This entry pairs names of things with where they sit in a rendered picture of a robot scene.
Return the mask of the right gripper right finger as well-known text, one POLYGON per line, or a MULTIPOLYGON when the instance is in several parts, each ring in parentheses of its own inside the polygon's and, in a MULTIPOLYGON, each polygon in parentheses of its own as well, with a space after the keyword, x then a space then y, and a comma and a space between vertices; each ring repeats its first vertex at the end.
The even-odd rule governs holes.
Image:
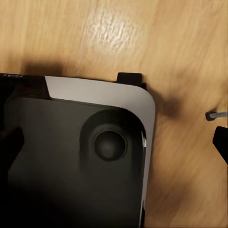
POLYGON ((213 143, 228 165, 228 128, 218 126, 214 133, 213 143))

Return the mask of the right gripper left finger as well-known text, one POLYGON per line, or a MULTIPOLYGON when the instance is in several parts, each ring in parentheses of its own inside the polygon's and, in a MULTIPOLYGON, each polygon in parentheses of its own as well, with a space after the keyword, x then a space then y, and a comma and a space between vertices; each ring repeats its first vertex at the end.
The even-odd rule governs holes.
POLYGON ((0 132, 0 184, 25 144, 20 126, 0 132))

